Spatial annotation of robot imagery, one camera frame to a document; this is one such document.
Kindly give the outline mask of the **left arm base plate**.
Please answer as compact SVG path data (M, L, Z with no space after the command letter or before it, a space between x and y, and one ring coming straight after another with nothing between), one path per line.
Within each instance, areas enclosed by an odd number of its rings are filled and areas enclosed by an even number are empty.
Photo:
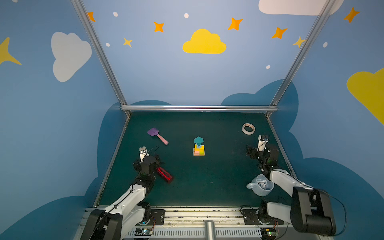
M163 226L165 221L165 210L164 209L154 209L145 211L143 221L141 222L144 225L155 225Z

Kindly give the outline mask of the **teal house-shaped block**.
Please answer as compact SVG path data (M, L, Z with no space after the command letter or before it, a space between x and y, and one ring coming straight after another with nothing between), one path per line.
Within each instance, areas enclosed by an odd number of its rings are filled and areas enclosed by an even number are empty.
M201 143L201 144L203 144L203 143L204 143L204 139L201 138L201 137L196 137L196 138L194 139L194 143L195 143L195 144L197 144L197 143Z

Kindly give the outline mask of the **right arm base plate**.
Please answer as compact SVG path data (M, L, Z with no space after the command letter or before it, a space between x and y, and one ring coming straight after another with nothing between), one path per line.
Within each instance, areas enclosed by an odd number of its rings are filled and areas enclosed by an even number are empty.
M258 209L241 209L245 225L284 225L285 222L279 219L272 218L267 214L259 213Z

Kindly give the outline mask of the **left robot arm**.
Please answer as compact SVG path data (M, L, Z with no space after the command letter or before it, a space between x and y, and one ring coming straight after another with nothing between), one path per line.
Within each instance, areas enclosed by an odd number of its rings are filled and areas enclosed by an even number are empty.
M150 219L150 204L144 199L153 189L156 170L161 161L158 155L147 154L134 162L138 172L128 190L110 206L91 212L81 235L82 240L122 240L138 223Z

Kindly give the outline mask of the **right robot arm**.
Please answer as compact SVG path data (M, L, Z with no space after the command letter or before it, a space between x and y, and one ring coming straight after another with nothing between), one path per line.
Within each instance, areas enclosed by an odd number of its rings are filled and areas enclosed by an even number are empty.
M257 160L261 170L261 174L247 184L247 189L265 197L275 186L279 186L291 197L289 205L263 201L258 211L259 222L268 224L281 220L300 233L335 236L337 226L330 195L281 169L278 165L279 152L276 146L267 142L256 148L246 146L246 156Z

